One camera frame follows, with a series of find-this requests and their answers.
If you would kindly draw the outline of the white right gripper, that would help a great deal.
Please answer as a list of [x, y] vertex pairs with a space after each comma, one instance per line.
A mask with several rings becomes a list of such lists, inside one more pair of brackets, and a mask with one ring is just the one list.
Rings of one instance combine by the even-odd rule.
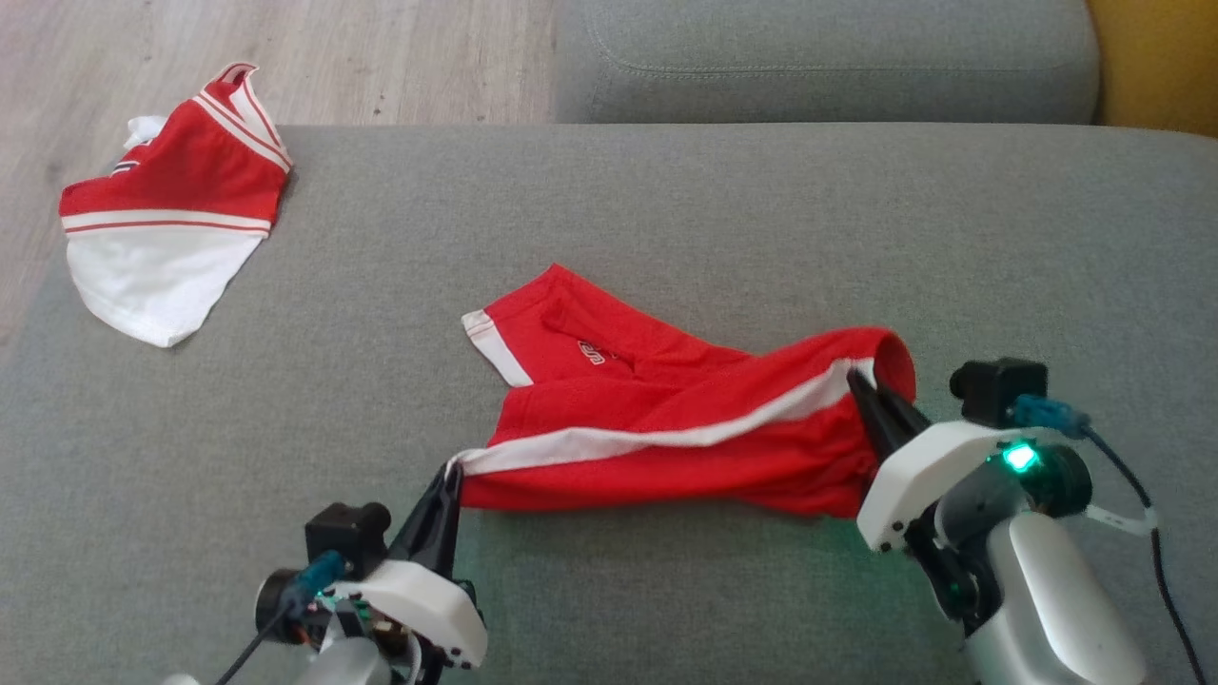
[[904, 551], [948, 620], [977, 633], [1030, 613], [1047, 636], [1093, 633], [1095, 577], [1060, 519], [1091, 503], [1074, 449], [931, 418], [882, 379], [847, 372], [879, 464], [856, 517], [875, 552]]

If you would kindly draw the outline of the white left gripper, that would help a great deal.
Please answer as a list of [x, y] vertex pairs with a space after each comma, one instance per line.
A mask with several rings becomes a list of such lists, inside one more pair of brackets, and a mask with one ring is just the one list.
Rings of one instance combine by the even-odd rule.
[[426, 679], [447, 669], [476, 672], [487, 655], [488, 633], [470, 594], [453, 577], [460, 531], [460, 464], [443, 466], [423, 490], [389, 546], [389, 558], [362, 581], [335, 581], [329, 603], [363, 605], [371, 624], [397, 624], [406, 651], [382, 657], [402, 679]]

